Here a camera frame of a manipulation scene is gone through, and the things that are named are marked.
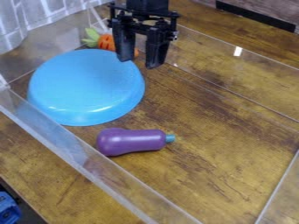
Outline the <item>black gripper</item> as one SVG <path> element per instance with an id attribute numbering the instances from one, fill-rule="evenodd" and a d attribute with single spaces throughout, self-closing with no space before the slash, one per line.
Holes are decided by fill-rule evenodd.
<path id="1" fill-rule="evenodd" d="M 158 67 L 165 60 L 169 41 L 177 39 L 178 13 L 168 9 L 169 0 L 114 0 L 109 4 L 116 56 L 121 62 L 134 57 L 136 34 L 146 34 L 145 67 Z"/>

